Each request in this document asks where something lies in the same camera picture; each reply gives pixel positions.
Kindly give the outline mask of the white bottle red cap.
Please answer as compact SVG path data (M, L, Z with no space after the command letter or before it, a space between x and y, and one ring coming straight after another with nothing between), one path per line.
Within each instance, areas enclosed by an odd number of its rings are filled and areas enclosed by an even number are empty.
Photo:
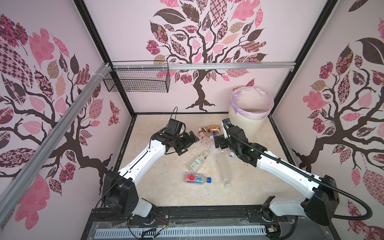
M205 144L205 146L210 150L210 152L212 154L216 154L217 153L217 149L216 149L216 146L215 146L215 143L214 141L208 136L206 135L204 132L202 131L199 131L199 135L202 139L202 142Z

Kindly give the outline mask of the tall clear bottle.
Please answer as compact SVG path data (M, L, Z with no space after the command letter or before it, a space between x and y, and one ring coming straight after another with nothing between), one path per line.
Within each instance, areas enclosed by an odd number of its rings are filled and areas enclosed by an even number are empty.
M225 188L231 188L231 173L229 169L229 165L227 159L223 154L218 154L217 156L217 166L219 170L219 174L221 177L221 181Z

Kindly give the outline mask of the small clear bottle green label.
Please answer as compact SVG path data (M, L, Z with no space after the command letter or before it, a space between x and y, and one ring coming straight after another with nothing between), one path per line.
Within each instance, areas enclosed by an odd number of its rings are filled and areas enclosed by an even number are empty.
M189 168L192 172L196 172L202 164L205 162L205 160L208 158L209 152L203 151L200 155L194 158L194 160L189 164Z

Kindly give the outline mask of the clear bottle pink blue label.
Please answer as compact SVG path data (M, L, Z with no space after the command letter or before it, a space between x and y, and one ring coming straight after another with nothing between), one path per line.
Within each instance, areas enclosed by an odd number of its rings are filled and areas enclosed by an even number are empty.
M201 174L185 173L183 181L189 184L211 184L212 179Z

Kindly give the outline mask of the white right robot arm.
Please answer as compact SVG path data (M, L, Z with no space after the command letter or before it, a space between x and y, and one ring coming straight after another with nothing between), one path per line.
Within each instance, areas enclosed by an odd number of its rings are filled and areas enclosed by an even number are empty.
M265 218L281 216L306 216L313 222L328 226L340 202L334 179L310 175L278 158L260 144L250 143L245 132L238 126L227 123L223 134L215 138L218 148L230 149L244 163L264 170L299 191L294 199L270 196L263 205Z

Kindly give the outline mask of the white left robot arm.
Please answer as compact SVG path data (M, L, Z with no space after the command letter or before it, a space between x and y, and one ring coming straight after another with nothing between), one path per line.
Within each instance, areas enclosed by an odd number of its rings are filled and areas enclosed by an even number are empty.
M169 119L167 126L151 136L149 144L134 160L117 172L109 171L105 175L101 202L126 217L150 217L155 205L139 198L137 185L156 160L170 149L181 156L199 141L192 131L182 131L185 128L184 123Z

